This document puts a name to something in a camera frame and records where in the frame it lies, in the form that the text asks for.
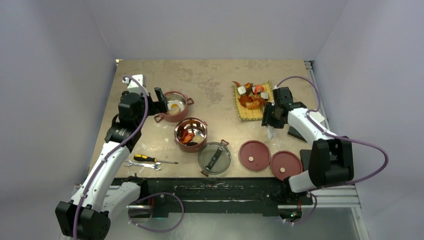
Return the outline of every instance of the yellow placemat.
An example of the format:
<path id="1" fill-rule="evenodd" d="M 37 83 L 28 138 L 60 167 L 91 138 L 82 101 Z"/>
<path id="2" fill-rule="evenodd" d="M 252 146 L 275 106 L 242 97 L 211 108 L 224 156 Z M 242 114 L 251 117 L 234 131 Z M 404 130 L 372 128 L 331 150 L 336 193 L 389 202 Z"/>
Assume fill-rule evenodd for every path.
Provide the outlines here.
<path id="1" fill-rule="evenodd" d="M 268 93 L 268 102 L 273 102 L 273 91 L 271 87 L 271 82 L 267 82 L 264 84 L 261 84 L 264 88 L 264 93 Z M 262 117 L 264 115 L 264 108 L 260 107 L 259 109 L 248 109 L 244 106 L 242 106 L 239 102 L 240 95 L 237 92 L 237 87 L 235 85 L 232 86 L 232 93 L 234 94 L 234 104 L 235 109 L 237 109 L 238 119 L 240 120 L 248 120 L 248 121 L 256 121 L 256 120 L 262 120 Z"/>

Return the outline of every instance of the beige tabletop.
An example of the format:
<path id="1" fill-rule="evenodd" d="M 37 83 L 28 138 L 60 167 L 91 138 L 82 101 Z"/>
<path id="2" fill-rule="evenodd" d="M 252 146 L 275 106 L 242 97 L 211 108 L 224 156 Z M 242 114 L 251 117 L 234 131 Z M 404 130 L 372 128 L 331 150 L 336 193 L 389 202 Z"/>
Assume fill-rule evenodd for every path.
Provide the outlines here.
<path id="1" fill-rule="evenodd" d="M 269 166 L 262 171 L 252 171 L 242 165 L 238 156 L 239 148 L 248 140 L 263 142 L 271 154 L 285 150 L 299 156 L 301 149 L 311 148 L 307 143 L 287 135 L 288 126 L 276 129 L 275 137 L 268 139 L 261 121 L 240 121 L 231 87 L 232 81 L 241 84 L 271 81 L 274 86 L 286 77 L 308 77 L 303 60 L 121 60 L 113 79 L 90 167 L 99 157 L 112 118 L 118 113 L 121 93 L 127 89 L 127 85 L 122 83 L 122 77 L 137 74 L 144 75 L 154 101 L 157 101 L 153 91 L 155 87 L 160 87 L 163 93 L 178 91 L 193 98 L 195 103 L 189 106 L 187 117 L 207 122 L 208 142 L 220 142 L 221 139 L 229 142 L 227 147 L 232 156 L 231 164 L 225 172 L 214 177 L 273 176 Z M 315 95 L 309 83 L 290 79 L 283 86 L 290 88 L 295 102 L 302 101 L 308 108 L 316 108 Z M 141 130 L 142 136 L 129 158 L 133 159 L 134 154 L 143 154 L 179 164 L 163 163 L 160 171 L 122 166 L 116 177 L 125 178 L 134 174 L 138 177 L 205 177 L 200 173 L 198 154 L 183 152 L 175 144 L 176 124 L 164 120 L 156 123 L 153 116 L 149 116 Z"/>

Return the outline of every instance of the yellow and black screwdriver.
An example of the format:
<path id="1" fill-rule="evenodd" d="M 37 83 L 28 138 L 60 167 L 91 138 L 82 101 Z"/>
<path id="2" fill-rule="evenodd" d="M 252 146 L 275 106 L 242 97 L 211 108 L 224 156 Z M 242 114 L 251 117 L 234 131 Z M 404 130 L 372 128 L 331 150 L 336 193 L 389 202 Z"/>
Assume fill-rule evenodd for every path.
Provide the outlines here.
<path id="1" fill-rule="evenodd" d="M 158 160 L 154 157 L 149 157 L 146 155 L 136 154 L 134 155 L 134 160 L 138 162 L 153 162 L 153 163 L 168 163 L 168 164 L 178 164 L 176 161 L 165 161 L 165 160 Z"/>

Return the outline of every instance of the wrench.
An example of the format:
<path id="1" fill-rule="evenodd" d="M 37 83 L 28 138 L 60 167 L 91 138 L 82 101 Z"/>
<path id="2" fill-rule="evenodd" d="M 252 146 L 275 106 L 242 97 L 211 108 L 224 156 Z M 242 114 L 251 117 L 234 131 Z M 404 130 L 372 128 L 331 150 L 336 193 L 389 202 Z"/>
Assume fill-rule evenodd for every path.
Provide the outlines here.
<path id="1" fill-rule="evenodd" d="M 151 168 L 151 169 L 154 169 L 155 171 L 162 170 L 161 167 L 158 167 L 159 165 L 161 165 L 160 162 L 156 162 L 155 164 L 148 164 L 148 163 L 133 162 L 133 161 L 127 159 L 123 162 L 123 165 L 125 167 L 138 166 L 138 167 Z"/>

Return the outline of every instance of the wall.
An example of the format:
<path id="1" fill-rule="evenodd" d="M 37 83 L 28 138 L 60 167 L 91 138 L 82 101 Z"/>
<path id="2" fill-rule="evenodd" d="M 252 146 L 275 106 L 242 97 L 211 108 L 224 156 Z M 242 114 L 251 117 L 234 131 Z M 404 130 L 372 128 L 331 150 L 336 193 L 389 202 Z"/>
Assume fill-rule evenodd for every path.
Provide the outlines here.
<path id="1" fill-rule="evenodd" d="M 424 1 L 350 0 L 314 63 L 331 129 L 378 144 L 357 185 L 371 239 L 422 239 Z M 356 177 L 383 163 L 354 146 Z"/>
<path id="2" fill-rule="evenodd" d="M 347 0 L 86 0 L 117 59 L 317 57 Z"/>
<path id="3" fill-rule="evenodd" d="M 0 239 L 58 239 L 115 61 L 84 0 L 0 1 Z"/>

